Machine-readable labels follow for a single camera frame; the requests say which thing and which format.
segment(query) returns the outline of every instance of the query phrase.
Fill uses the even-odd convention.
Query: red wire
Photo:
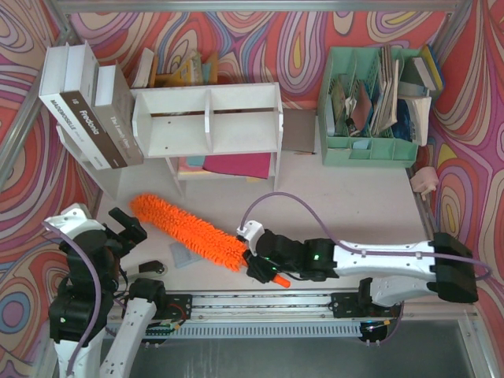
[[[182,307],[180,307],[179,305],[176,305],[175,303],[170,303],[170,304],[168,305],[168,307],[170,307],[170,306],[171,306],[171,307],[175,307],[176,309],[178,309],[178,310],[180,311],[180,313],[182,313],[182,319],[183,319],[183,320],[186,320],[186,319],[187,319],[187,317],[186,317],[186,313],[185,313],[185,311],[182,309]]]

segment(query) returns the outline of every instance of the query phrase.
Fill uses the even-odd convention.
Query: orange handle
[[[273,278],[273,282],[285,287],[286,289],[291,287],[291,281],[284,279],[280,274],[277,274],[275,278]]]

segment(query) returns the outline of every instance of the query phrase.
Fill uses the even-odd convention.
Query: green file organizer
[[[399,59],[399,77],[404,67],[404,60],[416,57],[419,50],[393,47],[393,59]],[[377,137],[367,135],[361,137],[348,136],[344,120],[336,122],[336,131],[346,136],[327,136],[325,125],[326,98],[332,94],[332,87],[338,75],[346,74],[347,81],[343,84],[345,95],[358,89],[358,80],[363,80],[367,88],[374,88],[378,77],[380,63],[380,48],[375,47],[332,47],[322,79],[321,93],[318,99],[318,124],[321,135],[322,159],[324,165],[346,167],[384,167],[409,168],[417,159],[418,145],[403,139],[396,139],[389,128]],[[367,150],[354,150],[352,146],[358,140],[369,141]]]

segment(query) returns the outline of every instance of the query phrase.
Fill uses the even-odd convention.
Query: book spine
[[[83,130],[79,120],[70,108],[67,107],[60,94],[44,95],[40,96],[40,99],[84,155],[86,155],[93,167],[96,169],[110,168],[108,161],[93,143],[89,135]]]
[[[61,97],[80,121],[80,124],[96,147],[102,152],[110,167],[113,169],[126,167],[126,161],[124,161],[119,150],[113,145],[112,140],[100,125],[82,94],[79,91],[70,91],[61,93]]]
[[[131,129],[132,126],[127,124],[127,121],[115,111],[112,105],[96,106],[94,111],[126,163],[128,165],[142,164],[142,152],[132,133],[128,131],[128,127]]]

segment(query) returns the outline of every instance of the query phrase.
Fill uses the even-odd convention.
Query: gray floor
[[[105,340],[102,357],[112,340]],[[182,339],[141,348],[130,378],[474,377],[454,321],[403,321],[380,348],[356,339]]]

